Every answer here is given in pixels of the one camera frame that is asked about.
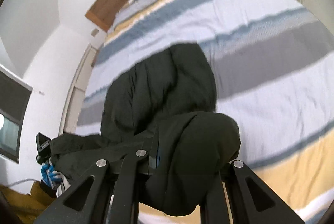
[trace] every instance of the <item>gloved hand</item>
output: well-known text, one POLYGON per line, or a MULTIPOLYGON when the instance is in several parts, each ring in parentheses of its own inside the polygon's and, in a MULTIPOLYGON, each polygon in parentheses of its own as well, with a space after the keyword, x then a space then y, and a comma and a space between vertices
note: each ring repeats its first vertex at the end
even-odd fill
POLYGON ((50 166, 49 164, 42 163, 42 168, 41 168, 42 180, 47 186, 52 187, 51 182, 47 176, 48 173, 51 181, 61 182, 60 172, 55 171, 53 165, 50 166))

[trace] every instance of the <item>folded clothing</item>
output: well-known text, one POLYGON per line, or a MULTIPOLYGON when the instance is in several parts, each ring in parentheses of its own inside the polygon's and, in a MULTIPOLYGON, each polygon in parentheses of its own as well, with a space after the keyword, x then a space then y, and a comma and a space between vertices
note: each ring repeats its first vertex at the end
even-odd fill
POLYGON ((210 112, 215 102, 215 80, 200 47, 173 45, 111 84, 101 135, 53 139, 51 162, 73 182, 97 160, 123 159, 157 133, 160 162, 140 198, 169 215, 190 214, 240 147, 235 121, 210 112))

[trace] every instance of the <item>person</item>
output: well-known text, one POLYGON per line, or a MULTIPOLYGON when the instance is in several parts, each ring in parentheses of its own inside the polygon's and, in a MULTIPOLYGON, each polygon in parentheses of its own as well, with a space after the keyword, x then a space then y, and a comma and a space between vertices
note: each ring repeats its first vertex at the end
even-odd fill
POLYGON ((14 213, 22 223, 32 224, 34 220, 57 198, 56 190, 52 190, 51 188, 50 180, 53 182, 61 182, 61 174, 54 171, 52 165, 50 166, 49 164, 43 163, 41 167, 41 175, 42 180, 33 183, 30 194, 21 194, 9 187, 0 185, 0 192, 2 193, 2 197, 5 198, 5 201, 3 199, 2 203, 0 200, 0 206, 2 206, 0 212, 4 211, 6 209, 5 207, 10 208, 11 212, 9 212, 9 215, 14 213))

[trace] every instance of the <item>metal screw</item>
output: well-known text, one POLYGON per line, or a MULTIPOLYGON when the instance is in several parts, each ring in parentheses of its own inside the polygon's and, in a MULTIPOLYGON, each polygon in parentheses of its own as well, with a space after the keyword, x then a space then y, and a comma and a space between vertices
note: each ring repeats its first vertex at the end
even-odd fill
POLYGON ((236 160, 233 162, 233 165, 239 169, 241 169, 243 167, 243 162, 240 160, 236 160))
POLYGON ((98 160, 98 161, 96 162, 96 165, 97 165, 98 167, 104 167, 104 166, 106 165, 106 160, 104 160, 104 159, 100 159, 100 160, 98 160))
POLYGON ((136 152, 136 155, 139 156, 139 157, 143 157, 146 155, 146 151, 145 150, 138 150, 136 152))

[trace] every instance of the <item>bed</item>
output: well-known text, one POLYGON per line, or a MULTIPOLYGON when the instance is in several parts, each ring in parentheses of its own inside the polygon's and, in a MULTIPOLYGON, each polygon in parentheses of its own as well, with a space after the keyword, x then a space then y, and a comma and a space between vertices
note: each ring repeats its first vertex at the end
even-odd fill
MULTIPOLYGON (((333 35, 296 0, 150 0, 127 12, 137 1, 97 0, 86 14, 109 34, 76 134, 100 131, 106 90, 120 73, 172 44, 194 42, 215 76, 216 112, 239 125, 238 159, 316 223, 334 199, 333 35)), ((199 223, 199 210, 173 218, 141 205, 139 219, 199 223)))

